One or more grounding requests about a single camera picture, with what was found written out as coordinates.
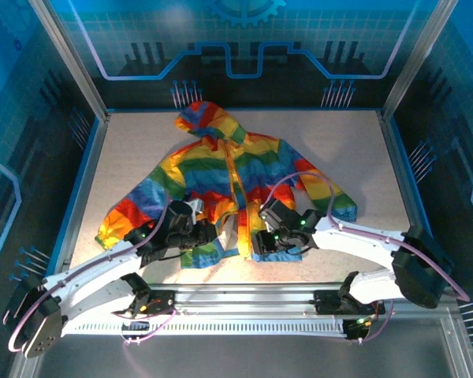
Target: glass panel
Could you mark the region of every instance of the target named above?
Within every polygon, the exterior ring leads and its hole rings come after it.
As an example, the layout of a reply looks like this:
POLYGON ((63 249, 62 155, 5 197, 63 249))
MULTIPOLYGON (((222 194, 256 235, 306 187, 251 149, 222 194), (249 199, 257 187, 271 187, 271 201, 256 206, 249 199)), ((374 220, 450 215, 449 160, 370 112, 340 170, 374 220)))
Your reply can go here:
POLYGON ((435 1, 53 0, 110 108, 380 107, 435 1))
POLYGON ((93 119, 30 5, 0 2, 0 376, 2 314, 18 279, 43 276, 93 119))
POLYGON ((473 295, 473 0, 458 3, 395 120, 432 232, 473 295))

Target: jacket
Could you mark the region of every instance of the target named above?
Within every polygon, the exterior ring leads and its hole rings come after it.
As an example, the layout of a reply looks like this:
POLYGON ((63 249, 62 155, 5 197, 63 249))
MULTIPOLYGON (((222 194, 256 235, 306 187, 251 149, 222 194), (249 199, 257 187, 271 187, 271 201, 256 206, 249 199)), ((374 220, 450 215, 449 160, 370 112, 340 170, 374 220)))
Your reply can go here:
MULTIPOLYGON (((205 268, 237 254, 256 261, 301 260, 293 250, 289 254, 253 254, 251 235, 266 229, 258 211, 276 182, 293 172, 319 171, 285 140, 246 132, 211 102, 192 103, 176 118, 175 125, 200 141, 161 161, 108 212, 96 240, 111 248, 133 228, 157 220, 168 193, 172 199, 185 201, 201 198, 204 211, 198 219, 215 224, 219 234, 212 243, 187 251, 181 257, 182 268, 205 268), (236 247, 229 245, 233 229, 237 230, 236 247)), ((356 204, 335 183, 332 185, 336 195, 333 215, 355 221, 356 204)), ((291 187, 306 191, 314 206, 326 211, 330 190, 319 178, 296 176, 274 192, 275 198, 294 209, 291 187)))

